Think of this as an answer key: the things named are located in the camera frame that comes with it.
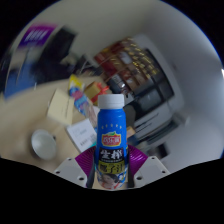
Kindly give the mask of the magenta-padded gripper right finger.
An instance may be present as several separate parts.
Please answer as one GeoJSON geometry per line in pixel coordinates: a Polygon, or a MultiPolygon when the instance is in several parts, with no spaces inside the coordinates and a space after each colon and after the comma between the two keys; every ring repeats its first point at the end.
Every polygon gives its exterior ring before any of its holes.
{"type": "Polygon", "coordinates": [[[156,156],[148,157],[129,145],[128,187],[143,187],[169,174],[156,156]]]}

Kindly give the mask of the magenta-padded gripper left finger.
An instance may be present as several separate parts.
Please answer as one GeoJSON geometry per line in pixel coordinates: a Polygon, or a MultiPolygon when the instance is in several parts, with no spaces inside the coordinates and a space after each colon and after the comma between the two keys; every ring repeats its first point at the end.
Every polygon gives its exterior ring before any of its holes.
{"type": "Polygon", "coordinates": [[[93,187],[95,178],[94,151],[91,147],[75,158],[65,159],[54,171],[54,174],[78,186],[93,187]]]}

